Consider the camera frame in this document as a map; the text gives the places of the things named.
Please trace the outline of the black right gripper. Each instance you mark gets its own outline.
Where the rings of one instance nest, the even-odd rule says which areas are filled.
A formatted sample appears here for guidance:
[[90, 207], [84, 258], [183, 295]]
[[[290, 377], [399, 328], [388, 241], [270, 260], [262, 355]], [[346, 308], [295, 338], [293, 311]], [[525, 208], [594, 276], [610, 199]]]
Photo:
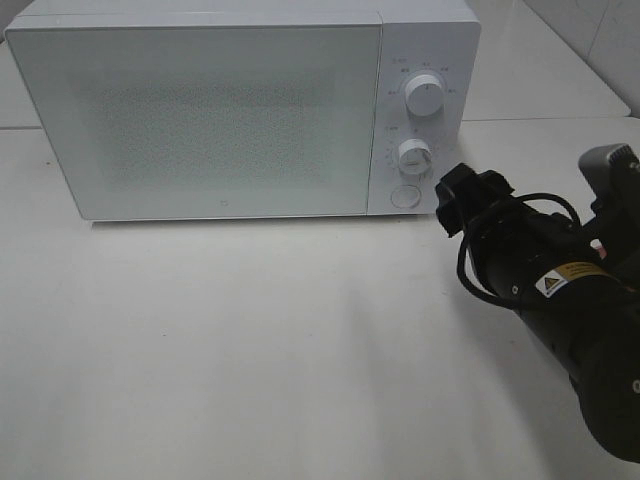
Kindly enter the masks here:
[[[565, 216], [544, 214], [529, 206], [565, 200], [551, 193], [515, 196], [506, 179], [493, 170], [479, 175], [459, 163], [435, 187], [436, 217], [448, 237], [464, 231], [462, 259], [470, 260], [475, 285], [466, 272], [462, 285], [480, 300], [520, 300], [534, 276], [561, 259]], [[477, 204], [484, 201], [476, 215]]]

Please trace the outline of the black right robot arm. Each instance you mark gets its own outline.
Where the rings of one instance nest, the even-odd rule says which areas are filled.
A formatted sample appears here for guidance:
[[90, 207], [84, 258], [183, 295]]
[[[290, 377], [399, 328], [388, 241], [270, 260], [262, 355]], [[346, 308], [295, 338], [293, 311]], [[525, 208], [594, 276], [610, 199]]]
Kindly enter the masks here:
[[463, 236], [460, 283], [524, 322], [567, 372], [596, 442], [638, 462], [638, 292], [603, 265], [558, 195], [516, 196], [501, 174], [464, 163], [435, 192], [438, 221], [449, 236]]

